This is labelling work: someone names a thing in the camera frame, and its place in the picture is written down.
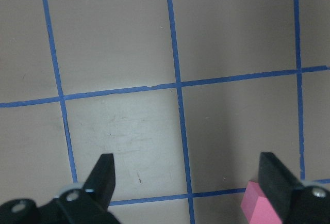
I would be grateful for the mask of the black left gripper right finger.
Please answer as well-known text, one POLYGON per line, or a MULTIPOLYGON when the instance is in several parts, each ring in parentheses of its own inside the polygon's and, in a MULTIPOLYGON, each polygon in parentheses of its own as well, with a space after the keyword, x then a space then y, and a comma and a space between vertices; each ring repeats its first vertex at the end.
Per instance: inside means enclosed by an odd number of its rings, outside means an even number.
POLYGON ((301 181, 272 152, 260 153, 258 181, 281 221, 287 221, 302 191, 301 181))

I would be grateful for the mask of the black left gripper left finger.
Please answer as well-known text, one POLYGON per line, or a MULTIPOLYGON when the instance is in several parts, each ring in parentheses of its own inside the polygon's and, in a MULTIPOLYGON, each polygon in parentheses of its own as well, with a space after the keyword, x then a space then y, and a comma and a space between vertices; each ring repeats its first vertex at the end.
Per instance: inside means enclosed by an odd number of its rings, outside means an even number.
POLYGON ((83 191, 107 210, 114 193, 114 155, 102 154, 87 177, 83 191))

